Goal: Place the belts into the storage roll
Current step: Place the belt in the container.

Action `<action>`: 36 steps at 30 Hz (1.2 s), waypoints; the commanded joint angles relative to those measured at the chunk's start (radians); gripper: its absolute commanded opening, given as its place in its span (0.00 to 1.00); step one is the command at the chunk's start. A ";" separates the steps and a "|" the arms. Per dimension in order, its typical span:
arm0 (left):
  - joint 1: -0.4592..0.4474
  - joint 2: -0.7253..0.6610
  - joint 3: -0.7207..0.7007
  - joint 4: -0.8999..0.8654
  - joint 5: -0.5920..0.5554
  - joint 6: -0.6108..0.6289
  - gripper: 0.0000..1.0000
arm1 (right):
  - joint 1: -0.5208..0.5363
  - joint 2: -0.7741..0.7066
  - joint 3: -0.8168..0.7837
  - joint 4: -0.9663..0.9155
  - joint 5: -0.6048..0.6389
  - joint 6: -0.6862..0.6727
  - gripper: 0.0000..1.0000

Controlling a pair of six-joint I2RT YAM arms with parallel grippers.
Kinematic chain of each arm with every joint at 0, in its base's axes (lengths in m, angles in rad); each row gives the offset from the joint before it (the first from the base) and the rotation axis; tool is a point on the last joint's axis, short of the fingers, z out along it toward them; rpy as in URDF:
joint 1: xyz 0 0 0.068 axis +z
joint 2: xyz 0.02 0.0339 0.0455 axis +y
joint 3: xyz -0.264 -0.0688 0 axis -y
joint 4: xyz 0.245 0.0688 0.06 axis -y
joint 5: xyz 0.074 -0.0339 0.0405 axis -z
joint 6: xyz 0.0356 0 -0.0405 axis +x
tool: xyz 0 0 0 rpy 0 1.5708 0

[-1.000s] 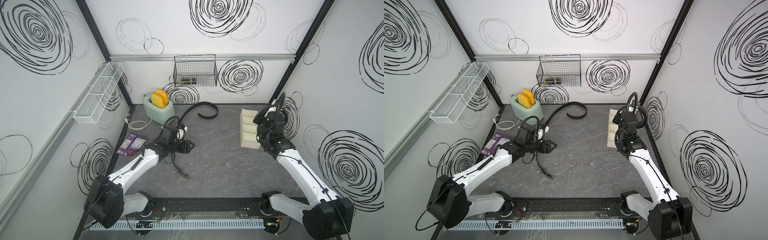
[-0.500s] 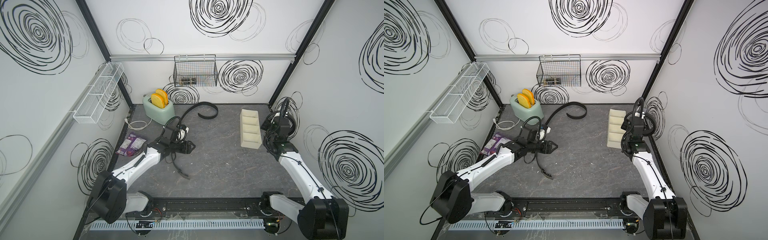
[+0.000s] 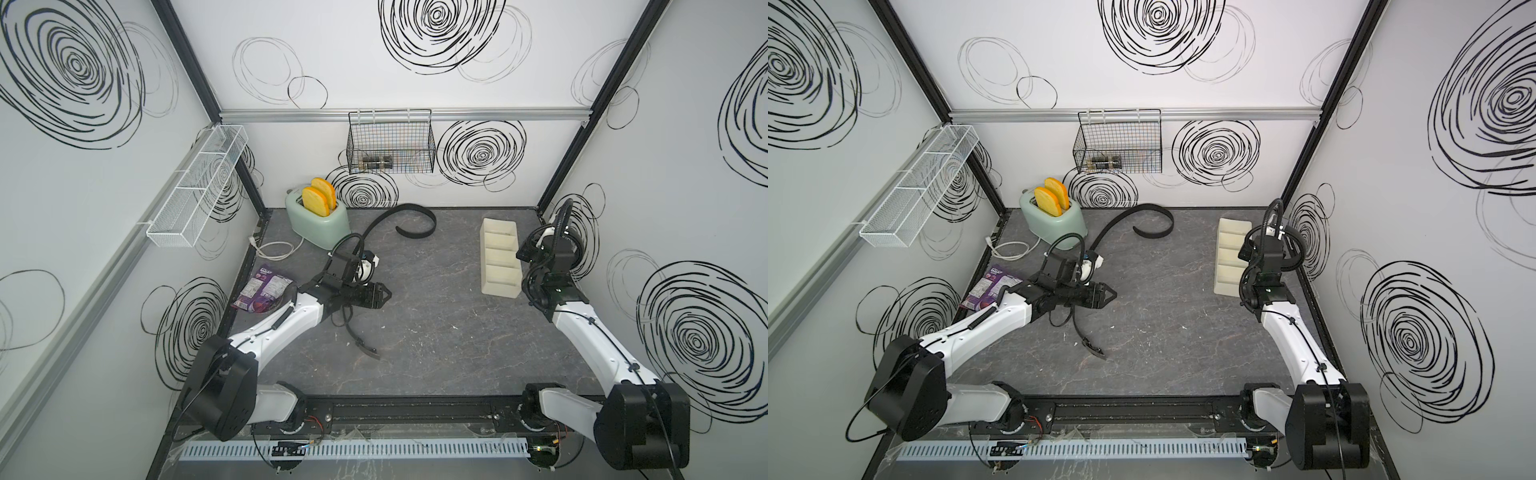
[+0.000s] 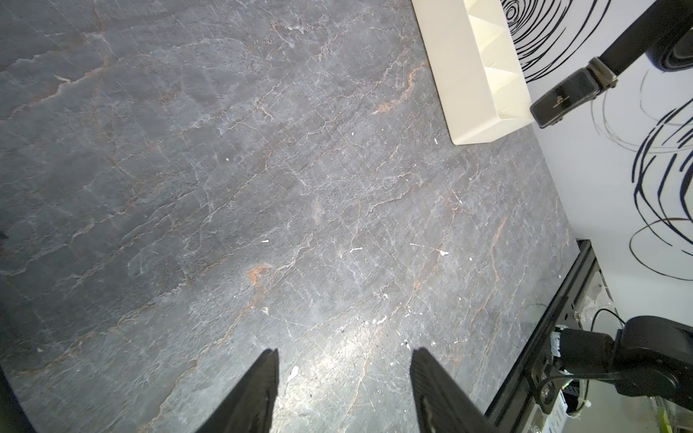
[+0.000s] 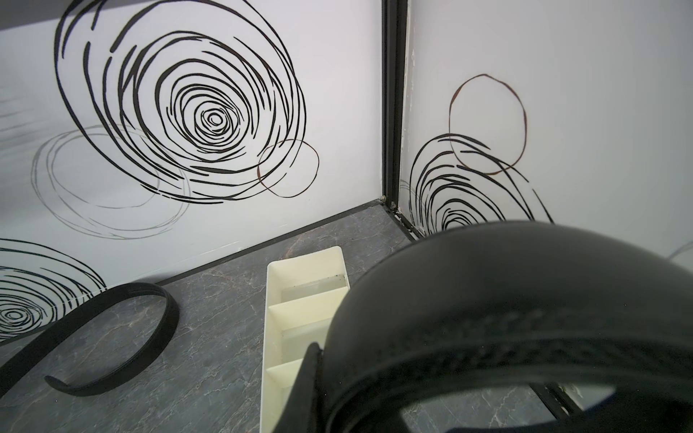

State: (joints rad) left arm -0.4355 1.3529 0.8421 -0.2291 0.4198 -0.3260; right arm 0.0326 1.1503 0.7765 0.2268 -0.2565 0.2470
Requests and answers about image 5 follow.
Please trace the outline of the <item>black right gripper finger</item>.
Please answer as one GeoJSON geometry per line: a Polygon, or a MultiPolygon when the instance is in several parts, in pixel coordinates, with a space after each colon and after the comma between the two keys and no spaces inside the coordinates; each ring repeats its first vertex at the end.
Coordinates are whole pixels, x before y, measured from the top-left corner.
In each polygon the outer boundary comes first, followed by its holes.
{"type": "Polygon", "coordinates": [[[296,381],[292,386],[283,413],[274,433],[323,432],[321,415],[321,391],[323,350],[318,343],[311,343],[301,362],[296,381]]]}

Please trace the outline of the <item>long black leather belt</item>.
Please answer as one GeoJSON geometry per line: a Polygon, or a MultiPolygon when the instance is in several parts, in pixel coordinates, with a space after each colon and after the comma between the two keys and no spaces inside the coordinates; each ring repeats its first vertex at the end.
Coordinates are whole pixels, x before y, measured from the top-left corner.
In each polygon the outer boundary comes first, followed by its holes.
{"type": "Polygon", "coordinates": [[[32,336],[1,363],[1,397],[26,377],[72,397],[114,391],[158,359],[179,322],[179,303],[156,284],[126,283],[106,290],[32,336]]]}

